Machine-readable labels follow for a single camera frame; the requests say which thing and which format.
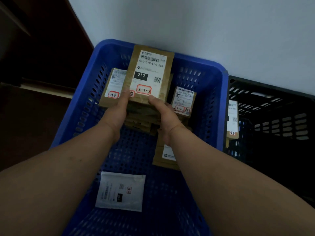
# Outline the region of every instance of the hand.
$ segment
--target hand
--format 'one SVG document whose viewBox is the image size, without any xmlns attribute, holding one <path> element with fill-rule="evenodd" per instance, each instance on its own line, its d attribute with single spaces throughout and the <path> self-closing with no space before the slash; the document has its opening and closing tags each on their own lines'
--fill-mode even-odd
<svg viewBox="0 0 315 236">
<path fill-rule="evenodd" d="M 161 127 L 158 129 L 159 134 L 162 134 L 163 141 L 166 145 L 171 146 L 170 137 L 171 131 L 177 127 L 185 126 L 178 119 L 173 107 L 169 103 L 164 103 L 161 99 L 149 95 L 149 103 L 151 103 L 161 114 Z"/>
<path fill-rule="evenodd" d="M 129 89 L 125 89 L 121 92 L 118 98 L 118 103 L 115 106 L 108 108 L 99 124 L 108 125 L 114 132 L 114 141 L 116 143 L 120 137 L 120 129 L 124 124 L 127 115 L 127 104 L 130 97 Z"/>
</svg>

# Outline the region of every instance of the person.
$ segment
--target person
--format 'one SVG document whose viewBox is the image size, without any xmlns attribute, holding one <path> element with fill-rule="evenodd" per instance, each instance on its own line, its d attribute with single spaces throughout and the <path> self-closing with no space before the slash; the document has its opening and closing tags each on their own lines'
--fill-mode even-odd
<svg viewBox="0 0 315 236">
<path fill-rule="evenodd" d="M 119 139 L 129 90 L 79 136 L 0 172 L 0 234 L 60 235 Z M 284 186 L 203 142 L 153 96 L 165 143 L 214 235 L 315 235 L 315 210 Z"/>
</svg>

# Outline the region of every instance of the white label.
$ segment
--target white label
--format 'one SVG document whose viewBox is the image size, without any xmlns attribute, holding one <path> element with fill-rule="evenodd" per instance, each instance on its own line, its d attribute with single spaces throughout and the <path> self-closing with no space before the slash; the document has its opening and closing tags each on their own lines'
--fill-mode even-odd
<svg viewBox="0 0 315 236">
<path fill-rule="evenodd" d="M 105 92 L 105 97 L 119 98 L 121 89 L 126 78 L 126 70 L 114 69 L 112 76 L 110 76 L 108 87 Z"/>
<path fill-rule="evenodd" d="M 176 87 L 175 91 L 172 104 L 174 111 L 189 116 L 195 92 L 180 87 Z"/>
<path fill-rule="evenodd" d="M 164 144 L 162 158 L 176 161 L 172 148 L 166 144 Z"/>
<path fill-rule="evenodd" d="M 237 102 L 229 100 L 229 109 L 227 112 L 227 128 L 230 135 L 235 135 L 238 132 L 238 113 L 237 113 Z"/>
<path fill-rule="evenodd" d="M 130 90 L 159 97 L 167 56 L 141 51 Z"/>
<path fill-rule="evenodd" d="M 95 207 L 142 211 L 145 175 L 101 173 Z"/>
</svg>

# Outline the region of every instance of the finger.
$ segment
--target finger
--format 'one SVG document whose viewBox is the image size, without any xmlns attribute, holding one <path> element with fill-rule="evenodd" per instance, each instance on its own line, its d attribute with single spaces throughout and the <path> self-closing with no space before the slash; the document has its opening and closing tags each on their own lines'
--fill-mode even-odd
<svg viewBox="0 0 315 236">
<path fill-rule="evenodd" d="M 129 88 L 126 88 L 121 92 L 120 97 L 118 98 L 117 105 L 122 108 L 127 108 L 129 97 L 130 97 L 130 90 Z"/>
<path fill-rule="evenodd" d="M 161 99 L 158 99 L 153 95 L 149 95 L 148 99 L 149 103 L 151 103 L 160 112 L 160 114 L 164 114 L 167 111 L 169 111 L 168 107 L 164 104 L 164 102 Z"/>
<path fill-rule="evenodd" d="M 170 105 L 169 103 L 165 103 L 165 104 L 172 112 L 174 111 L 174 108 L 172 107 L 172 105 Z"/>
</svg>

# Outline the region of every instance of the person's left arm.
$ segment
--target person's left arm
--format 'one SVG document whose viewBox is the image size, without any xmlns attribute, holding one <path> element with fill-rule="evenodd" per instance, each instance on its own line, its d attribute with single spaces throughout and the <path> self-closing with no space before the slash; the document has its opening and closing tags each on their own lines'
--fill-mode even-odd
<svg viewBox="0 0 315 236">
<path fill-rule="evenodd" d="M 0 172 L 0 235 L 62 233 L 119 139 L 128 97 L 86 132 Z"/>
</svg>

